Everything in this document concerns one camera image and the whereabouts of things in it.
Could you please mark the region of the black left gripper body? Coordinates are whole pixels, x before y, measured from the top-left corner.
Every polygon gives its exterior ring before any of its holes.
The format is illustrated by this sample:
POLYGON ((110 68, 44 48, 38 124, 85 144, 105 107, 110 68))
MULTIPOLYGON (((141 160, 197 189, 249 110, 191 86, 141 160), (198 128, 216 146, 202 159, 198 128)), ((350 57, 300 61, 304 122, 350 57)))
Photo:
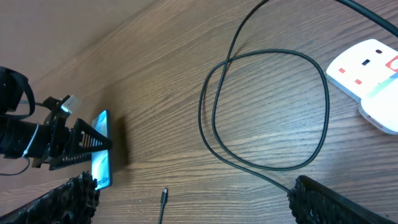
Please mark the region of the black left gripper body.
POLYGON ((30 156, 33 158, 32 167, 39 168, 42 164, 55 165, 64 157, 70 156, 73 129, 66 127, 70 114, 61 109, 61 105, 69 97, 58 100, 50 96, 39 103, 39 106, 49 109, 50 113, 38 126, 30 146, 30 156))

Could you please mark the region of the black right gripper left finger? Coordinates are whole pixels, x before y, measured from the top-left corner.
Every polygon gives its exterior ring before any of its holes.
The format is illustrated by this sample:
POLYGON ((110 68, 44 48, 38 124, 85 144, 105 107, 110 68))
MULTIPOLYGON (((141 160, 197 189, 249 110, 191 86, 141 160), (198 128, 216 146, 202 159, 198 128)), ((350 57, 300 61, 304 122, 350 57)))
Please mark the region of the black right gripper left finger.
POLYGON ((97 180, 88 172, 1 216, 2 224, 90 224, 99 205, 97 180))

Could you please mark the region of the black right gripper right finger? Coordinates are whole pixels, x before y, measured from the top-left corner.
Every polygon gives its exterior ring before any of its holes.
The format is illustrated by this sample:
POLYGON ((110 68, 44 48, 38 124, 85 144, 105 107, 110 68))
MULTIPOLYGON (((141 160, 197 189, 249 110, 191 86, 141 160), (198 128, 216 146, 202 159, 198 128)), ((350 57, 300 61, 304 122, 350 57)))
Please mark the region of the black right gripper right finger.
POLYGON ((287 197, 300 224, 396 224, 305 175, 297 177, 287 197))

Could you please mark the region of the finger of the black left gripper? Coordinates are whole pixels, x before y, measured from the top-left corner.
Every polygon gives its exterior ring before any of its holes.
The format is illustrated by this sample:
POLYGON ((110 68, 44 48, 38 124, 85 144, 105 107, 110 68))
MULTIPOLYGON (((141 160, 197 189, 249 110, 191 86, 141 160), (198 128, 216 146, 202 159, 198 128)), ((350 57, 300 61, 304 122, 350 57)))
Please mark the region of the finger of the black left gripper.
POLYGON ((90 161, 90 160, 91 160, 91 156, 89 154, 66 156, 61 161, 56 162, 55 165, 50 164, 49 170, 62 169, 62 168, 68 167, 68 166, 72 166, 72 165, 90 161))
POLYGON ((71 154, 91 154, 111 149, 112 140, 103 136, 82 119, 77 119, 72 131, 71 154))

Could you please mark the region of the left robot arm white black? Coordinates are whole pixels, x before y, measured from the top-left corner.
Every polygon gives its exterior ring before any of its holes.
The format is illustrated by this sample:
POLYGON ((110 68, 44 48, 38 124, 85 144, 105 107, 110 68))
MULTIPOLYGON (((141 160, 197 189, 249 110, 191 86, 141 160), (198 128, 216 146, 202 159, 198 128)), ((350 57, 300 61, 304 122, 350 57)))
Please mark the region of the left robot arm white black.
POLYGON ((82 119, 74 127, 67 118, 77 105, 74 96, 48 97, 40 105, 50 113, 42 124, 28 122, 36 106, 29 80, 23 74, 1 67, 1 154, 6 159, 28 157, 33 167, 48 164, 61 169, 90 160, 90 154, 111 149, 112 140, 82 119))

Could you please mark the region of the blue-screen Samsung Galaxy smartphone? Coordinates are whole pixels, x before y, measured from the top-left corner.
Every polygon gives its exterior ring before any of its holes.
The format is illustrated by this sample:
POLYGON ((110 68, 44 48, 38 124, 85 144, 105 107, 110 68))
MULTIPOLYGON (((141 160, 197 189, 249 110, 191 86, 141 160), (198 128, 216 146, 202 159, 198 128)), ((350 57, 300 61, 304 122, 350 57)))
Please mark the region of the blue-screen Samsung Galaxy smartphone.
MULTIPOLYGON (((91 126, 100 134, 111 138, 111 119, 108 110, 103 110, 92 122, 91 126)), ((111 151, 109 149, 94 152, 91 155, 91 171, 97 180, 96 190, 110 187, 113 183, 111 151)))

